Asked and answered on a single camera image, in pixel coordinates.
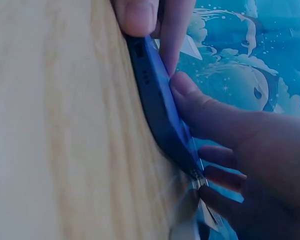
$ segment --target light wood grain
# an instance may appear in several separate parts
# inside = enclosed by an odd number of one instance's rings
[[[0,240],[168,239],[188,187],[108,0],[0,0]]]

